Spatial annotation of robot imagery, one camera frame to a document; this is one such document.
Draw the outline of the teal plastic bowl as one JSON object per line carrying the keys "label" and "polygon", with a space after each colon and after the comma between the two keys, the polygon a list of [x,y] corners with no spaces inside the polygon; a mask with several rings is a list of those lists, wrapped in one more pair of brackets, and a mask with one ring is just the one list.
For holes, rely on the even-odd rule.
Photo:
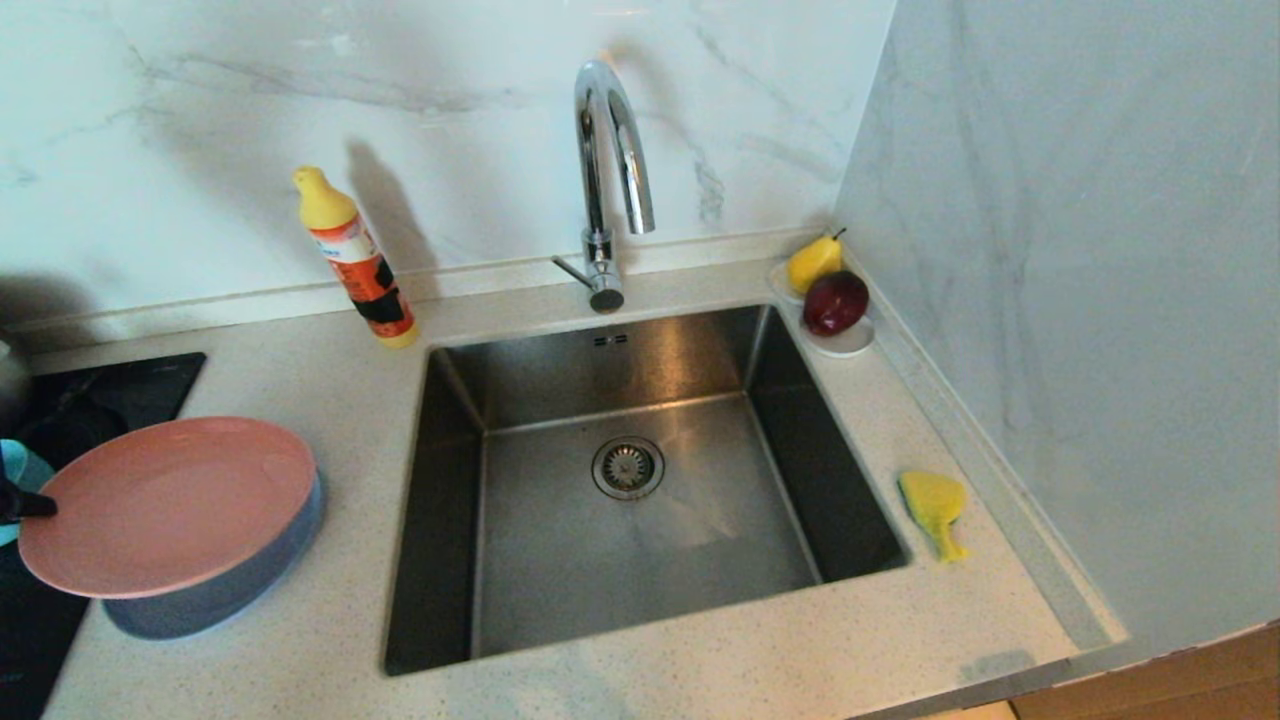
{"label": "teal plastic bowl", "polygon": [[55,474],[47,461],[17,439],[0,439],[0,452],[6,477],[23,491],[42,493]]}

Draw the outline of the stainless steel sink basin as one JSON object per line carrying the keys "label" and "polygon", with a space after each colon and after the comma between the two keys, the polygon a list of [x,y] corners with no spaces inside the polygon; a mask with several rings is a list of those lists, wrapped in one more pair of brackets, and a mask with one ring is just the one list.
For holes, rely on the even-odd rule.
{"label": "stainless steel sink basin", "polygon": [[[591,477],[666,456],[648,497]],[[383,670],[402,676],[908,565],[780,310],[431,348]]]}

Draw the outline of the yellow fish-shaped sponge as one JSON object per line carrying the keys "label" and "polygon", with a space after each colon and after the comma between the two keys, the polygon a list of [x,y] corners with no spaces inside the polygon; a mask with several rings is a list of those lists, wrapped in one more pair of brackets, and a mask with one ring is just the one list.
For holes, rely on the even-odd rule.
{"label": "yellow fish-shaped sponge", "polygon": [[914,523],[934,546],[941,562],[957,562],[968,551],[954,538],[952,525],[968,505],[968,491],[951,477],[929,471],[904,471],[899,489]]}

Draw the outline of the chrome gooseneck faucet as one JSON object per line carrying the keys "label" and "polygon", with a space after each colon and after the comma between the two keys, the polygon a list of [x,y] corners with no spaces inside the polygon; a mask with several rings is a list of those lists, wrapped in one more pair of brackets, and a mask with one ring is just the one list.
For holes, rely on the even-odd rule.
{"label": "chrome gooseneck faucet", "polygon": [[590,60],[579,69],[573,87],[573,127],[586,217],[581,233],[582,270],[559,256],[550,260],[588,288],[594,313],[611,314],[625,305],[625,293],[614,258],[614,232],[605,219],[599,135],[611,141],[614,151],[630,232],[646,234],[657,223],[643,137],[628,95],[608,61]]}

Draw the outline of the small white dish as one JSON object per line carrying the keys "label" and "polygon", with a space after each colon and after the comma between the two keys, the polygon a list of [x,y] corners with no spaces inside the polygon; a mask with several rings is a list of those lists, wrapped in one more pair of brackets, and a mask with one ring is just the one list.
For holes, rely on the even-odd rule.
{"label": "small white dish", "polygon": [[[796,293],[788,282],[787,263],[776,263],[767,275],[771,291],[785,306],[788,306],[799,316],[803,313],[803,296]],[[869,348],[876,340],[876,327],[870,314],[865,314],[858,323],[847,328],[841,334],[823,337],[808,331],[803,322],[799,323],[800,336],[808,347],[827,357],[852,357]]]}

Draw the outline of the round metal drain strainer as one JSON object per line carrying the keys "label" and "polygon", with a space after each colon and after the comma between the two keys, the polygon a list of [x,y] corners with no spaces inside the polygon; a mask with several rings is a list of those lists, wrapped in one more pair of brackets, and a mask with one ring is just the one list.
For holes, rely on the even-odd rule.
{"label": "round metal drain strainer", "polygon": [[652,495],[666,474],[660,448],[640,436],[621,436],[603,443],[591,460],[596,488],[621,501],[636,501]]}

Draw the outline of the blue plastic plate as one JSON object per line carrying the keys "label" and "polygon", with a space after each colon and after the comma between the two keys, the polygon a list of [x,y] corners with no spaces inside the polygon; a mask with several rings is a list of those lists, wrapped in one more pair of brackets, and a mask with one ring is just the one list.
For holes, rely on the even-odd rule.
{"label": "blue plastic plate", "polygon": [[197,635],[243,612],[268,593],[310,550],[326,511],[326,482],[314,479],[302,509],[265,548],[210,580],[138,600],[104,600],[108,619],[142,641]]}

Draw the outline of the yellow pear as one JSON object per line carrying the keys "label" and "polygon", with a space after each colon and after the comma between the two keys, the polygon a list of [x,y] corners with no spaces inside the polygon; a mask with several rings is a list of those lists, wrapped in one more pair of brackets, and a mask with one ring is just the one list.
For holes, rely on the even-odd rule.
{"label": "yellow pear", "polygon": [[819,278],[842,269],[841,234],[844,232],[845,228],[813,240],[787,260],[786,275],[791,291],[804,296]]}

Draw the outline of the wooden cabinet panel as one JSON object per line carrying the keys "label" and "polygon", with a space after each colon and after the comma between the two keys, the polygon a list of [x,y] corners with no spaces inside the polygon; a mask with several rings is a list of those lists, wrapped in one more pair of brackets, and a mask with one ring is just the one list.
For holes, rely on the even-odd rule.
{"label": "wooden cabinet panel", "polygon": [[1280,621],[1011,706],[1018,720],[1280,720]]}

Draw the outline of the dark red apple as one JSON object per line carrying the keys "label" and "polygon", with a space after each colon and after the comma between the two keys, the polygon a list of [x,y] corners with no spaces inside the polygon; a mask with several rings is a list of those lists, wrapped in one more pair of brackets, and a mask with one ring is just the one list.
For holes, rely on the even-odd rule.
{"label": "dark red apple", "polygon": [[860,322],[870,306],[865,281],[849,270],[814,281],[803,306],[803,325],[818,337],[835,337]]}

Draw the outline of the orange detergent bottle yellow cap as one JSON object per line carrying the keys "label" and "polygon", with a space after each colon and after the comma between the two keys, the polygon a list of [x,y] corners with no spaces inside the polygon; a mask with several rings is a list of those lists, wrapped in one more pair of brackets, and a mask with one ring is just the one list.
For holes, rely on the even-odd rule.
{"label": "orange detergent bottle yellow cap", "polygon": [[337,190],[317,167],[300,167],[292,181],[298,217],[375,338],[406,348],[419,337],[410,304],[356,201]]}

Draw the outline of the pink plastic plate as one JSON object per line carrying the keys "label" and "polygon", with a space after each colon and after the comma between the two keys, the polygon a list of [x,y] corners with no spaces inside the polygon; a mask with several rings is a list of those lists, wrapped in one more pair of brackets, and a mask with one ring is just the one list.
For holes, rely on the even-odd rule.
{"label": "pink plastic plate", "polygon": [[316,478],[314,451],[278,424],[164,421],[56,471],[44,488],[56,512],[26,519],[17,547],[36,578],[70,594],[166,594],[265,550],[303,509]]}

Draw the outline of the black glass cooktop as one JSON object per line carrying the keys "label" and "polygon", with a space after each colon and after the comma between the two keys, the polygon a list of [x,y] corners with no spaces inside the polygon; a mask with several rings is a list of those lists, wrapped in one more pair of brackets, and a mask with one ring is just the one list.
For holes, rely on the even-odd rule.
{"label": "black glass cooktop", "polygon": [[[179,416],[202,352],[35,378],[12,439],[58,471],[100,445]],[[90,602],[37,579],[0,544],[0,720],[40,720]]]}

